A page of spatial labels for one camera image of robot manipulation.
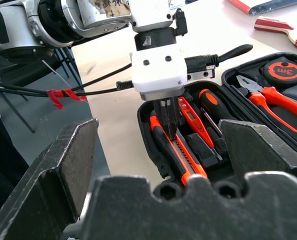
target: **pliers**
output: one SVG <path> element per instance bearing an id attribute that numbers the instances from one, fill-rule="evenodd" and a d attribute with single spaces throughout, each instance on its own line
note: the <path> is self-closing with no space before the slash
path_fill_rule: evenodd
<path id="1" fill-rule="evenodd" d="M 257 106 L 272 123 L 297 141 L 297 130 L 277 116 L 268 106 L 268 104 L 280 106 L 297 116 L 297 101 L 279 93 L 273 86 L 262 87 L 257 82 L 241 75 L 238 75 L 236 78 L 241 87 L 249 91 L 250 96 L 248 99 Z"/>

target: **tool case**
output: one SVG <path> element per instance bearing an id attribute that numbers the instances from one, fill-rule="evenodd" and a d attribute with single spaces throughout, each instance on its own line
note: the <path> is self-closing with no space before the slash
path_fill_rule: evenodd
<path id="1" fill-rule="evenodd" d="M 257 78 L 257 75 L 261 74 L 260 69 L 262 66 L 274 59 L 281 57 L 286 57 L 290 61 L 297 63 L 297 55 L 292 53 L 279 52 L 267 55 L 225 71 L 221 76 L 222 86 L 207 80 L 190 83 L 185 86 L 185 93 L 183 96 L 189 103 L 199 106 L 201 104 L 198 97 L 199 92 L 202 89 L 209 89 L 225 103 L 229 113 L 237 120 L 268 126 L 277 136 L 279 136 L 285 143 L 287 143 L 293 150 L 297 152 L 297 142 L 287 133 L 283 132 L 276 125 L 274 125 L 261 112 L 261 110 L 259 110 L 252 102 L 248 100 L 246 97 L 246 92 L 244 93 L 244 91 L 238 85 L 236 79 L 237 75 L 243 75 L 252 79 L 254 79 L 254 77 Z M 181 180 L 178 179 L 175 172 L 173 171 L 169 159 L 167 159 L 167 157 L 161 153 L 159 146 L 156 144 L 152 136 L 150 128 L 150 114 L 153 110 L 154 107 L 152 102 L 148 101 L 145 102 L 137 112 L 138 123 L 147 154 L 156 165 L 160 175 L 166 179 L 167 182 L 174 182 L 181 185 Z M 178 128 L 181 134 L 184 136 L 193 133 L 184 119 L 179 120 Z M 240 184 L 236 178 L 229 157 L 217 162 L 216 164 L 206 167 L 205 171 L 211 183 L 216 183 L 218 181 L 229 181 L 237 185 Z"/>

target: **gray floor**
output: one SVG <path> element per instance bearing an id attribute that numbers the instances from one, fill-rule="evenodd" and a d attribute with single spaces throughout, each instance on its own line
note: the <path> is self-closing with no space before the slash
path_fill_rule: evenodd
<path id="1" fill-rule="evenodd" d="M 57 72 L 66 79 L 72 87 L 77 86 L 77 82 L 72 76 L 67 79 L 62 68 L 59 68 Z M 39 90 L 68 88 L 68 86 L 53 73 L 27 87 Z M 28 96 L 28 101 L 25 101 L 19 95 L 6 94 L 6 96 L 36 131 L 35 133 L 31 133 L 0 97 L 0 114 L 2 121 L 12 138 L 14 146 L 28 164 L 31 164 L 37 155 L 55 139 L 63 125 L 92 117 L 90 107 L 85 102 L 64 98 L 60 100 L 64 104 L 64 108 L 59 110 L 53 106 L 49 98 Z M 95 152 L 91 183 L 93 183 L 98 176 L 110 174 L 99 139 L 96 144 Z"/>

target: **orange tape measure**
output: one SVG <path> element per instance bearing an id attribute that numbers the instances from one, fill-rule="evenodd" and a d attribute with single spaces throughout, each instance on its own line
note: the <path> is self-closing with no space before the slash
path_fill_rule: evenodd
<path id="1" fill-rule="evenodd" d="M 280 57 L 265 64 L 263 76 L 274 87 L 290 88 L 297 85 L 297 64 L 286 57 Z"/>

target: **sticker on robot arm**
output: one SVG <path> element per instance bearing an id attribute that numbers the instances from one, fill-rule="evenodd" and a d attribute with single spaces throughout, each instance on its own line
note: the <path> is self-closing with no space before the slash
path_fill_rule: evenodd
<path id="1" fill-rule="evenodd" d="M 100 14 L 107 18 L 127 16 L 131 14 L 129 0 L 90 0 Z"/>

